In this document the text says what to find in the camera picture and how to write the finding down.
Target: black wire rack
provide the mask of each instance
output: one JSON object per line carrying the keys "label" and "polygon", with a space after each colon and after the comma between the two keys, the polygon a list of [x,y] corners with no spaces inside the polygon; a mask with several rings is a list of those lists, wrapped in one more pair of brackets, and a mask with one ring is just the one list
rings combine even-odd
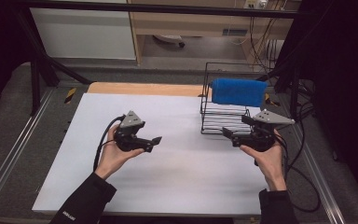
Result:
{"label": "black wire rack", "polygon": [[[254,69],[256,67],[261,69],[257,72],[243,72],[244,69],[242,70],[241,66],[246,70],[249,70],[251,66]],[[267,71],[261,64],[206,63],[200,103],[201,133],[222,134],[223,128],[235,133],[249,133],[249,125],[241,122],[242,115],[250,117],[249,109],[243,105],[219,105],[213,103],[210,97],[211,83],[219,77],[257,79],[265,75],[268,75]]]}

